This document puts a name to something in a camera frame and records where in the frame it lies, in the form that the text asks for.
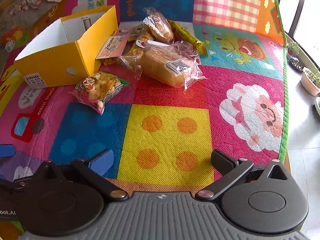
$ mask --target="tiled floor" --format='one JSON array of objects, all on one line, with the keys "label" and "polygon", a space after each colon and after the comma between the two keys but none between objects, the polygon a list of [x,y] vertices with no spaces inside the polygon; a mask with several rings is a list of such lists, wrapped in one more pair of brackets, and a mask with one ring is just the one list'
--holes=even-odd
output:
[{"label": "tiled floor", "polygon": [[289,138],[291,173],[309,202],[309,214],[301,231],[320,239],[320,117],[313,109],[315,97],[300,83],[301,75],[288,66]]}]

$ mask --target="snack package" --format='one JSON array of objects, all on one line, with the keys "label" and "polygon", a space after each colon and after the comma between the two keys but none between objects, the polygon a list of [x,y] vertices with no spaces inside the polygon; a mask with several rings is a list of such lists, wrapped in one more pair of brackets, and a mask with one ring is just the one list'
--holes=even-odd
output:
[{"label": "snack package", "polygon": [[[140,32],[139,36],[137,37],[137,40],[140,40],[140,41],[154,40],[152,35],[148,33],[146,25],[144,25],[144,29],[143,31]],[[143,54],[142,48],[139,47],[136,43],[134,43],[134,45],[132,46],[132,48],[127,54],[117,59],[117,63],[119,65],[122,65],[130,69],[136,74],[137,77],[139,77],[141,76],[141,69],[138,68],[137,65],[134,64],[134,62],[136,62],[141,57],[142,54]]]},{"label": "snack package", "polygon": [[136,41],[140,33],[144,31],[144,28],[144,24],[139,24],[137,27],[134,27],[128,41]]},{"label": "snack package", "polygon": [[148,16],[143,20],[143,23],[149,26],[151,34],[156,40],[167,44],[174,43],[171,26],[163,14],[154,8],[145,8],[145,11]]},{"label": "snack package", "polygon": [[205,44],[188,32],[185,28],[180,26],[177,22],[168,20],[172,31],[181,37],[184,41],[191,43],[201,54],[208,56]]},{"label": "snack package", "polygon": [[205,78],[194,60],[175,46],[154,46],[141,49],[139,58],[127,58],[145,75],[173,87],[185,90],[195,81]]},{"label": "snack package", "polygon": [[198,50],[191,43],[185,41],[176,41],[174,46],[180,51],[186,52],[190,57],[194,58],[199,55]]},{"label": "snack package", "polygon": [[91,106],[99,114],[103,114],[105,104],[117,95],[129,82],[107,72],[97,72],[79,82],[70,92],[80,103]]},{"label": "snack package", "polygon": [[96,59],[121,56],[131,32],[132,30],[117,30],[107,39]]},{"label": "snack package", "polygon": [[118,57],[103,58],[103,59],[102,59],[102,63],[103,63],[105,66],[112,65],[112,64],[116,64],[116,63],[117,63],[117,59],[118,59]]}]

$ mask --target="blue square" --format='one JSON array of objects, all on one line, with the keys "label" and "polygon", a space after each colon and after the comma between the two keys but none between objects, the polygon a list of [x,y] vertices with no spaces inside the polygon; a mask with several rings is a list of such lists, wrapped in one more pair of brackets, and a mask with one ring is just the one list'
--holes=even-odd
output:
[{"label": "blue square", "polygon": [[235,29],[193,24],[195,35],[206,44],[208,57],[200,55],[201,64],[256,73],[283,80],[259,37]]},{"label": "blue square", "polygon": [[106,104],[103,115],[90,106],[71,102],[51,148],[49,159],[69,164],[77,158],[89,159],[106,148],[114,153],[111,168],[103,175],[115,179],[121,158],[131,105]]},{"label": "blue square", "polygon": [[154,7],[167,19],[191,23],[194,0],[120,0],[120,21],[142,21],[147,16],[144,7]]}]

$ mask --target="pink checkered pattern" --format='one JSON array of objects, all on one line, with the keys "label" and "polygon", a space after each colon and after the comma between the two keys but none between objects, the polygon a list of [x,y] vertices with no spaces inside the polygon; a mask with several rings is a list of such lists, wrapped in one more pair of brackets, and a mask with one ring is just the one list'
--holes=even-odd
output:
[{"label": "pink checkered pattern", "polygon": [[193,23],[255,32],[261,0],[195,0]]}]

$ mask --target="yellow square with orange dots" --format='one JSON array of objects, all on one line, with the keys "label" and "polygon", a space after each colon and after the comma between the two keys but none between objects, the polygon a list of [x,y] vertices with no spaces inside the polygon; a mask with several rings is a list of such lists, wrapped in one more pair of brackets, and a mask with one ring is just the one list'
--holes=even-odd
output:
[{"label": "yellow square with orange dots", "polygon": [[213,182],[207,109],[132,105],[118,180],[207,186]]}]

